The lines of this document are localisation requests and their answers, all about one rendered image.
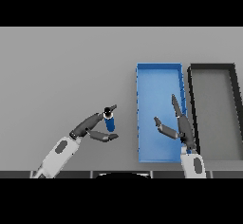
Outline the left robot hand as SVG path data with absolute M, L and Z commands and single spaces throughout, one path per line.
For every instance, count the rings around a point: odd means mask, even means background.
M 86 135 L 93 140 L 99 140 L 101 142 L 108 142 L 116 139 L 117 134 L 113 133 L 113 130 L 109 130 L 109 134 L 94 131 L 94 127 L 102 120 L 111 120 L 113 111 L 117 106 L 114 104 L 110 107 L 106 107 L 102 113 L 95 113 L 90 117 L 86 118 L 80 124 L 78 124 L 70 133 L 69 136 L 76 140 L 77 138 L 84 138 Z

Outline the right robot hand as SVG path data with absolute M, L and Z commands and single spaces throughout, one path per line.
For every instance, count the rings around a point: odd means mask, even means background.
M 172 95 L 172 105 L 174 107 L 175 115 L 178 121 L 178 130 L 162 124 L 158 117 L 154 118 L 156 127 L 161 134 L 173 140 L 180 139 L 180 141 L 186 145 L 187 151 L 190 151 L 191 153 L 196 153 L 196 140 L 193 130 L 191 128 L 191 124 L 188 117 L 181 112 L 178 100 L 175 95 Z

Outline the blue pipe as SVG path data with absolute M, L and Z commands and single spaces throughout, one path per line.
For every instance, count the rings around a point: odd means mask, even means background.
M 113 112 L 109 107 L 106 107 L 103 112 L 104 121 L 106 124 L 106 128 L 109 132 L 113 132 L 115 130 L 115 121 Z

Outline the blue bin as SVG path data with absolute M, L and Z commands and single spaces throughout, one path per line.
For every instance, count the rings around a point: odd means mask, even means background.
M 137 63 L 136 73 L 139 163 L 178 163 L 180 139 L 161 134 L 154 118 L 178 130 L 172 95 L 176 96 L 181 112 L 187 114 L 182 64 Z

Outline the dark grey bin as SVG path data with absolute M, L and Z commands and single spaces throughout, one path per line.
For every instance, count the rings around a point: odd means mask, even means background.
M 243 160 L 243 103 L 235 64 L 190 64 L 187 72 L 200 155 Z

